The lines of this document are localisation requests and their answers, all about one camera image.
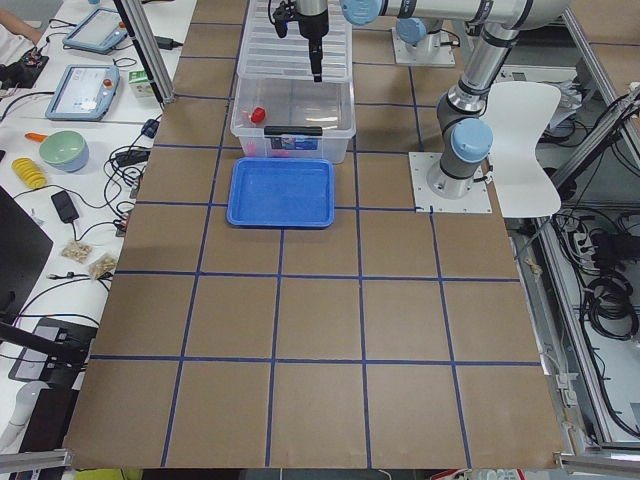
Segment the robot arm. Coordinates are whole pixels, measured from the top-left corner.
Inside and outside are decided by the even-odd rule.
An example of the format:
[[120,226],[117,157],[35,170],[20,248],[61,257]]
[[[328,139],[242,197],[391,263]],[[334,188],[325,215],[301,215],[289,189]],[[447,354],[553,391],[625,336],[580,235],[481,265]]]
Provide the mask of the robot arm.
[[442,19],[433,18],[398,18],[396,20],[396,33],[407,45],[417,48],[425,45],[427,50],[434,50],[441,44]]
[[437,118],[444,152],[427,183],[441,198],[460,199],[489,154],[493,134],[479,118],[492,84],[522,30],[543,27],[567,8],[567,1],[342,1],[343,17],[366,25],[380,16],[462,20],[481,26],[479,40],[458,83],[439,100]]

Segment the person hand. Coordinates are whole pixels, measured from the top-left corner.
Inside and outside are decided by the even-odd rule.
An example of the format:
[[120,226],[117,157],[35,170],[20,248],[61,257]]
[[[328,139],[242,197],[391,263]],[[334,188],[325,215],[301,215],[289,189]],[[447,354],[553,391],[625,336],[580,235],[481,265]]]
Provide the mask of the person hand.
[[20,22],[16,27],[15,33],[28,38],[34,45],[37,45],[42,38],[42,33],[26,22]]

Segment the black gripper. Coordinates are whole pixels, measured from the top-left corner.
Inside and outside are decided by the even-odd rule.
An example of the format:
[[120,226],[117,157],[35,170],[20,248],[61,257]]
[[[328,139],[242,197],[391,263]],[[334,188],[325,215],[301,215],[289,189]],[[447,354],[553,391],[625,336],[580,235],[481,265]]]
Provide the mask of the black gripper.
[[321,83],[323,60],[321,39],[329,31],[328,1],[281,1],[278,7],[270,12],[270,20],[279,38],[287,36],[289,23],[298,23],[299,33],[309,40],[309,60],[313,81]]

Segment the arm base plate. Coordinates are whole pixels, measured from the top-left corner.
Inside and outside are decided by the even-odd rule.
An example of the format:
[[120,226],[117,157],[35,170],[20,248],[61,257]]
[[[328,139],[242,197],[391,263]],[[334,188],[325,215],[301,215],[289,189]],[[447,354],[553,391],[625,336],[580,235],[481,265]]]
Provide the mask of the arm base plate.
[[395,63],[404,66],[427,66],[453,68],[455,59],[451,41],[453,38],[446,32],[427,35],[416,45],[406,43],[393,28],[392,40]]
[[457,180],[441,170],[441,153],[410,152],[408,156],[417,212],[492,213],[487,182],[480,167],[471,178]]

